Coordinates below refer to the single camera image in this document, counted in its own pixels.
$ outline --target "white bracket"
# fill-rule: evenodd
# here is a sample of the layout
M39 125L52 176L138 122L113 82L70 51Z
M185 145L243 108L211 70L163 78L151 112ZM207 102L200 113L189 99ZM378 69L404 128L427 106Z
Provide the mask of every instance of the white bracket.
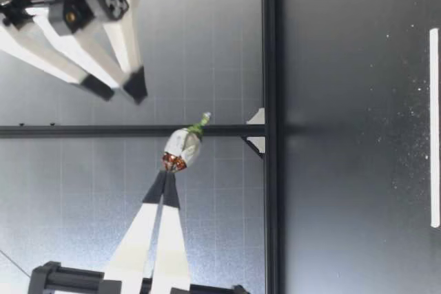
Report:
M247 124L265 124L265 108L260 108L257 113L247 121ZM265 153L265 137L247 137L247 140L256 146L260 153Z

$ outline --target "black vertical pole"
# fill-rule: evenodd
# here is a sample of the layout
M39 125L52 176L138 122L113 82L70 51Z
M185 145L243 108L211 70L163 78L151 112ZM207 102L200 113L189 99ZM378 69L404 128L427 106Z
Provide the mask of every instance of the black vertical pole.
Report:
M278 185L280 164L278 121L282 89L276 71L276 0L263 0L263 85L265 105L265 279L266 293L279 294Z

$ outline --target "black horizontal bar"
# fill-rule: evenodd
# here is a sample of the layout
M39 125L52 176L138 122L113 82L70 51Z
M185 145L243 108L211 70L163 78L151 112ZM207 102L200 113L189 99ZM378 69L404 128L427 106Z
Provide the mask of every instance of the black horizontal bar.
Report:
M188 125L51 125L0 127L2 138L98 138L98 137L167 137ZM204 136L261 137L264 125L208 125Z

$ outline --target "bolt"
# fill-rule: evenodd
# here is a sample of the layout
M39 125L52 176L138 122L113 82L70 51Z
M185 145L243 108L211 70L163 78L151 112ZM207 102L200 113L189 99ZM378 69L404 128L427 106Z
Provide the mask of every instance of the bolt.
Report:
M66 21L67 21L68 23L74 23L75 20L76 20L75 13L73 13L73 12L68 12L68 13L66 14Z

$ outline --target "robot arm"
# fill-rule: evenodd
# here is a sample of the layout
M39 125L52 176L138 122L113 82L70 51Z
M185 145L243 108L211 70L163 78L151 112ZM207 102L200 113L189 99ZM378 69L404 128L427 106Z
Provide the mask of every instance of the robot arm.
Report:
M0 49L105 100L120 89L140 103L147 90L134 24L138 2L0 0L0 33L5 37L0 39ZM25 35L24 27L33 23L54 50ZM90 30L96 24L103 24L118 63L92 39ZM18 47L10 48L10 40Z

